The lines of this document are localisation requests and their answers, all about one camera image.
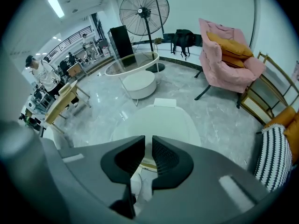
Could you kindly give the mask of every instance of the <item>white shirt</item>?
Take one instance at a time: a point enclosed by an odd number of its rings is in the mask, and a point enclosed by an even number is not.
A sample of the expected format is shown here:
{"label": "white shirt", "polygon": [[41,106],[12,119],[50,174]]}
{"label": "white shirt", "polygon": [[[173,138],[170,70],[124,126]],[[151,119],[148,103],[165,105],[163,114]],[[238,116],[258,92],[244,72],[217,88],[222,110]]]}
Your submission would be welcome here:
{"label": "white shirt", "polygon": [[32,69],[32,74],[47,91],[53,90],[60,82],[60,76],[55,74],[53,68],[45,61],[39,63],[37,70]]}
{"label": "white shirt", "polygon": [[89,48],[90,47],[89,42],[84,37],[83,37],[83,45],[85,46],[85,48]]}

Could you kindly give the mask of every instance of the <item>white seat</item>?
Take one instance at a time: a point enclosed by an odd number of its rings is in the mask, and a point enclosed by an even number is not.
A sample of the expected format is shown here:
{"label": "white seat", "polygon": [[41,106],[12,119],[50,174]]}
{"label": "white seat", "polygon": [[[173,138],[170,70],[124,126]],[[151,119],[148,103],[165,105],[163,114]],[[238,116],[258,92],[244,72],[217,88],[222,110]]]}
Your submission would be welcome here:
{"label": "white seat", "polygon": [[55,128],[47,127],[43,132],[43,138],[52,140],[57,149],[70,147],[65,137]]}
{"label": "white seat", "polygon": [[152,94],[157,87],[155,75],[146,70],[127,76],[123,85],[132,99],[142,99]]}
{"label": "white seat", "polygon": [[113,140],[135,135],[145,135],[146,148],[142,162],[151,165],[155,165],[151,156],[153,135],[201,146],[199,134],[191,117],[168,99],[156,99],[154,105],[138,110],[115,129]]}

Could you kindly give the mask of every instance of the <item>black and white striped pillow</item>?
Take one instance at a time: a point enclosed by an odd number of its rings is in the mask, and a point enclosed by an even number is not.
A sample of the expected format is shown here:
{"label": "black and white striped pillow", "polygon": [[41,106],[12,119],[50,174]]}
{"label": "black and white striped pillow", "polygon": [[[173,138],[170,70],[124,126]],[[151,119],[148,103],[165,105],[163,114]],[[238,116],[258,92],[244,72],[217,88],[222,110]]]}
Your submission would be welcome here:
{"label": "black and white striped pillow", "polygon": [[284,130],[284,126],[274,124],[262,131],[263,146],[255,177],[269,192],[285,183],[292,168],[292,153]]}

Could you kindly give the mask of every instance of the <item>ceiling light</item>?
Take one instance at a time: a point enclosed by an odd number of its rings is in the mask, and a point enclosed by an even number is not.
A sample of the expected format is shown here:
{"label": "ceiling light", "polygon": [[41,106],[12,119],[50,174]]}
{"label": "ceiling light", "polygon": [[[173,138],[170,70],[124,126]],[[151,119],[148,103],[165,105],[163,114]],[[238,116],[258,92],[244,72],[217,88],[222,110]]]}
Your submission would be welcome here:
{"label": "ceiling light", "polygon": [[56,12],[56,14],[59,18],[64,16],[64,13],[59,5],[58,0],[48,0],[48,2],[50,3],[51,7]]}

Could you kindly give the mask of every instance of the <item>round glass tabletop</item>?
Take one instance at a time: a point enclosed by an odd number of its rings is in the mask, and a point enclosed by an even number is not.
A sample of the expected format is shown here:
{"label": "round glass tabletop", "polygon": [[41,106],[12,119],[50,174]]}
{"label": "round glass tabletop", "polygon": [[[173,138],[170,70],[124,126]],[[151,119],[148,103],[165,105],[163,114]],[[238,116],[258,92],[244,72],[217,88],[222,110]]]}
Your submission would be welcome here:
{"label": "round glass tabletop", "polygon": [[133,73],[136,70],[144,70],[157,63],[159,54],[146,51],[126,56],[113,64],[105,71],[108,76],[119,76],[124,73]]}

